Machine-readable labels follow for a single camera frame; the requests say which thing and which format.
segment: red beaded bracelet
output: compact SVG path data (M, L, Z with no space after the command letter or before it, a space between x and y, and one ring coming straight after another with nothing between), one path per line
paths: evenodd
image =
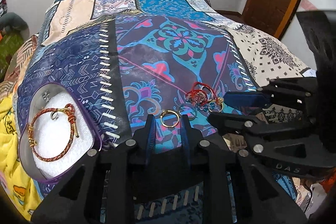
M65 147L65 149L57 156L52 157L52 158L44 158L41 157L35 150L35 146L37 145L37 141L34 140L34 123L36 122L37 118L40 117L42 114L51 112L51 117L53 117L53 115L56 112L63 112L64 114L66 114L68 116L68 121L70 123L70 139L68 141L67 146ZM55 161L55 160L59 160L60 158L62 158L70 149L72 142L74 140L74 135L78 138L78 132L77 132L77 128L76 128L76 117L75 117L75 109L73 107L72 104L67 104L65 106L65 108L45 108L43 110L41 110L39 113L37 113L35 115L35 117L33 118L33 120L31 121L31 124L28 126L28 141L30 144L30 147L33 151L33 153L36 155L36 157L42 161Z

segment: green cloth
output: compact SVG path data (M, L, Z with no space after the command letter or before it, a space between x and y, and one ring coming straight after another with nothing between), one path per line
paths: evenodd
M12 32L6 34L0 40L0 81L3 80L12 56L23 44L23 39L19 33Z

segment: white foam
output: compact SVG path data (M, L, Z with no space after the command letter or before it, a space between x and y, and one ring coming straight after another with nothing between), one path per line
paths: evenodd
M75 101L67 92L61 92L50 99L45 108L63 108L66 104L73 104L75 107L76 126L79 138L73 137L73 143L63 158L45 162L39 160L34 154L36 166L42 171L46 178L54 178L69 169L79 160L92 146L93 137ZM37 153L45 158L59 155L66 147L70 138L70 124L68 116L58 112L58 119L52 120L50 113L41 115L34 124L34 139L38 145L35 146Z

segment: jewelry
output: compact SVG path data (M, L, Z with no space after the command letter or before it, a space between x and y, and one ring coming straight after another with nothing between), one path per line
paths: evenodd
M188 103L184 103L184 104L180 104L177 112L179 113L180 117L182 117L181 114L181 110L183 107L189 107L194 111L194 116L193 117L188 117L189 121L195 120L196 116L197 116L197 109L192 105L192 104L188 104Z
M200 89L201 89L201 90L203 90L203 89L207 89L208 91L211 92L211 97L208 99L208 103L211 102L212 100L214 100L214 99L216 98L216 95L215 95L215 93L214 93L214 90L213 90L210 86L208 86L208 85L202 85L202 86L200 87Z
M185 95L185 100L196 106L203 106L208 102L208 95L203 90L191 90Z
M200 86L200 89L195 90L194 88L197 85ZM208 98L208 94L203 91L204 88L211 92L210 98ZM212 110L216 108L216 105L222 105L221 111L224 108L223 99L217 97L212 87L202 82L195 82L193 84L191 91L185 95L185 101L191 103L200 111L213 112Z
M223 100L222 98L219 97L217 100L212 100L209 104L213 104L213 103L215 103L215 104L221 106L221 109L220 109L219 112L222 112L222 111L223 111L223 108L224 108L224 100Z
M35 146L37 145L37 141L34 140L34 123L36 122L37 118L40 117L42 114L47 113L47 112L51 112L51 119L57 119L58 114L57 112L63 112L64 114L66 114L68 116L68 121L70 123L70 139L68 141L67 146L65 147L65 149L56 157L52 157L52 158L44 158L41 157L35 150ZM60 158L62 158L70 149L72 142L74 140L74 135L78 138L78 132L77 132L77 128L76 128L76 117L75 117L75 108L73 107L72 104L67 104L65 106L65 108L46 108L41 110L40 112L38 112L35 117L33 118L33 120L31 121L31 124L28 125L28 141L30 144L30 147L33 151L33 153L36 155L36 157L42 161L55 161L55 160L59 160Z
M174 123L172 126L168 126L163 122L163 117L166 116L167 114L173 114L177 117L177 122ZM176 127L178 125L178 123L180 122L180 116L174 110L164 110L160 115L160 120L161 120L161 123L164 127L172 128L172 127Z

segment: yellow blanket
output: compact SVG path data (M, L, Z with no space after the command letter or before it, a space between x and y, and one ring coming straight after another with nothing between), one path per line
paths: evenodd
M12 98L9 96L0 100L0 184L19 212L30 221L41 198L34 181L21 166L17 149Z

